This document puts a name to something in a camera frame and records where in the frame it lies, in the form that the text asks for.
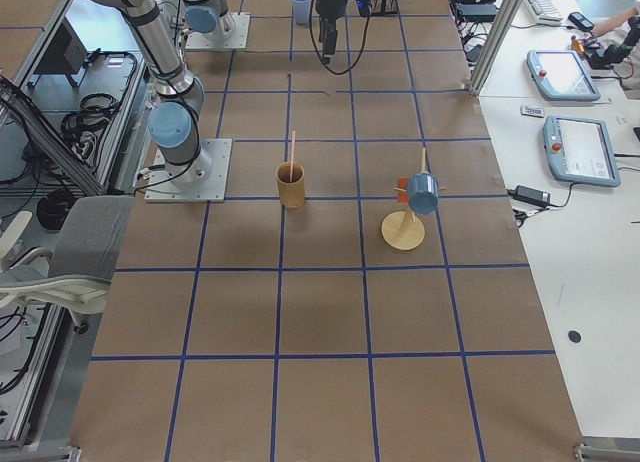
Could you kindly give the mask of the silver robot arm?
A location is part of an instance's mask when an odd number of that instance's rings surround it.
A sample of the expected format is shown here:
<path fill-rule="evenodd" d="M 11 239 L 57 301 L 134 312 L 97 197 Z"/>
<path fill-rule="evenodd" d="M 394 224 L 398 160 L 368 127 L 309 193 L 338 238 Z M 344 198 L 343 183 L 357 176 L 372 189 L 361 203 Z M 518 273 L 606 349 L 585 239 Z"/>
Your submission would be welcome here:
<path fill-rule="evenodd" d="M 251 16 L 233 12 L 226 0 L 181 0 L 184 8 L 176 20 L 184 23 L 179 39 L 182 51 L 222 51 L 244 49 Z M 319 17 L 318 34 L 311 37 L 314 51 L 324 66 L 336 52 L 337 21 L 346 14 L 347 4 L 356 3 L 359 15 L 371 16 L 372 0 L 291 0 L 294 19 L 299 25 L 312 25 L 312 14 Z"/>
<path fill-rule="evenodd" d="M 160 103 L 151 110 L 148 130 L 164 157 L 165 181 L 180 189 L 192 185 L 212 165 L 198 133 L 204 88 L 171 41 L 161 20 L 160 0 L 91 1 L 122 14 L 149 64 Z"/>

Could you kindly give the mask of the person hand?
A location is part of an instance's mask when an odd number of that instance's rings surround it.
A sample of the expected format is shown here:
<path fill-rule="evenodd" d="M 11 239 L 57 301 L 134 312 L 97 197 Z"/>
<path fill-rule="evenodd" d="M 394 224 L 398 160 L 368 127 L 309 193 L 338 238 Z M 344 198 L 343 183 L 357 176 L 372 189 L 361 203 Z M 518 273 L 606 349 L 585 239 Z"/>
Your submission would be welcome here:
<path fill-rule="evenodd" d="M 594 37 L 601 37 L 628 21 L 632 17 L 636 17 L 639 14 L 635 6 L 631 6 L 616 15 L 613 15 L 603 21 L 597 22 L 592 30 Z"/>

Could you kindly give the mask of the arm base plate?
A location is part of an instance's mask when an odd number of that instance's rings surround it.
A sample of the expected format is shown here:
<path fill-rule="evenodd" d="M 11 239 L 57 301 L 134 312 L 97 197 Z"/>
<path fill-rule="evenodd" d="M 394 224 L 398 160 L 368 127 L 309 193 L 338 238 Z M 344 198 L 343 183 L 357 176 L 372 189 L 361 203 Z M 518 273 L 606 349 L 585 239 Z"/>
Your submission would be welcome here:
<path fill-rule="evenodd" d="M 197 10 L 186 15 L 188 51 L 244 50 L 248 42 L 251 14 Z"/>
<path fill-rule="evenodd" d="M 154 163 L 164 168 L 150 173 L 147 182 L 150 188 L 145 190 L 144 200 L 149 203 L 223 202 L 232 146 L 231 138 L 201 139 L 200 154 L 188 169 L 166 164 L 157 149 Z"/>

